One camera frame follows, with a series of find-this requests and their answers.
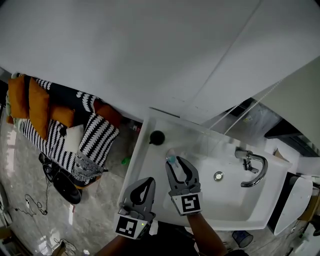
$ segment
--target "faucet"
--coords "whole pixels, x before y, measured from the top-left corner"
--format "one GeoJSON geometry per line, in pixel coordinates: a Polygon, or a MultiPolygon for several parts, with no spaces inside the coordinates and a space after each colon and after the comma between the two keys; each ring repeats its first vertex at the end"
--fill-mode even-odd
{"type": "Polygon", "coordinates": [[[254,154],[252,151],[243,150],[241,148],[237,148],[234,153],[236,158],[243,160],[243,169],[246,171],[250,171],[254,174],[258,173],[259,170],[252,167],[251,160],[256,160],[262,163],[262,169],[257,177],[255,177],[251,181],[243,181],[241,182],[242,188],[251,188],[257,185],[266,175],[268,170],[268,161],[261,155],[254,154]]]}

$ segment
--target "sink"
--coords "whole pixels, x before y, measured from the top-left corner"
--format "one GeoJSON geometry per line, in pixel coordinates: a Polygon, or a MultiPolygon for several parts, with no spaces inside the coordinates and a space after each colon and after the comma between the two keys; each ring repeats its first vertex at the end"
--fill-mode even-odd
{"type": "MultiPolygon", "coordinates": [[[[155,219],[189,226],[187,218],[179,216],[168,195],[170,186],[165,168],[168,150],[174,150],[177,156],[187,159],[198,170],[203,195],[202,214],[214,229],[255,230],[267,225],[291,164],[263,149],[153,109],[143,122],[118,203],[127,186],[139,179],[153,177],[156,182],[152,206],[155,219]],[[155,130],[165,134],[162,145],[149,144],[149,136],[155,130]],[[235,157],[239,147],[268,161],[264,179],[253,187],[241,187],[241,182],[251,181],[258,173],[243,169],[242,160],[235,157]],[[215,180],[217,172],[223,173],[219,181],[215,180]]],[[[252,167],[261,170],[260,162],[253,160],[251,163],[252,167]]],[[[178,168],[175,171],[177,178],[184,181],[185,174],[177,173],[178,168]]]]}

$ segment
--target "sink drain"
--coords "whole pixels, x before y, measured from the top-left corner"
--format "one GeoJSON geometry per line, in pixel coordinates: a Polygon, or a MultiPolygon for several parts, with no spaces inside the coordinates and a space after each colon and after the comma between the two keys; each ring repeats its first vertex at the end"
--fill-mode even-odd
{"type": "Polygon", "coordinates": [[[221,171],[217,171],[217,172],[214,174],[214,176],[213,176],[213,178],[214,178],[214,180],[215,180],[216,182],[221,181],[221,180],[223,179],[223,177],[224,177],[224,173],[221,172],[221,171]]]}

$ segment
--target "toilet lid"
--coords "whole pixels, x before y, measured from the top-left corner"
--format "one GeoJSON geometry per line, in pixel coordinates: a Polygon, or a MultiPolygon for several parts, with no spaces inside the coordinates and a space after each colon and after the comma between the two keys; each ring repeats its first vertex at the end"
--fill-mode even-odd
{"type": "Polygon", "coordinates": [[[311,180],[302,177],[296,180],[275,226],[275,236],[280,234],[304,213],[309,204],[312,190],[313,182],[311,180]]]}

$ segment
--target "floor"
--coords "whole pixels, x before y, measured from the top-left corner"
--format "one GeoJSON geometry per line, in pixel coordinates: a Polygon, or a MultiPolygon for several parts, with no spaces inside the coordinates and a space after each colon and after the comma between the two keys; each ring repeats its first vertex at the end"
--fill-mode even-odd
{"type": "MultiPolygon", "coordinates": [[[[4,112],[0,120],[0,181],[10,205],[28,211],[25,194],[42,204],[46,201],[46,179],[38,161],[40,151],[6,123],[4,112]]],[[[137,138],[138,135],[127,126],[120,128],[120,135],[106,161],[109,172],[83,191],[82,201],[75,207],[72,219],[70,204],[52,186],[48,192],[47,215],[41,215],[34,204],[31,207],[37,214],[33,217],[10,210],[11,229],[31,252],[50,255],[58,246],[55,239],[64,238],[76,246],[77,255],[83,250],[94,254],[115,237],[113,215],[118,210],[117,200],[128,168],[128,164],[121,164],[121,161],[132,154],[137,138]]],[[[295,232],[290,234],[294,223],[278,237],[268,228],[250,230],[254,239],[244,250],[250,256],[282,256],[303,225],[298,222],[295,232]]],[[[217,233],[229,249],[238,249],[231,231],[217,233]]]]}

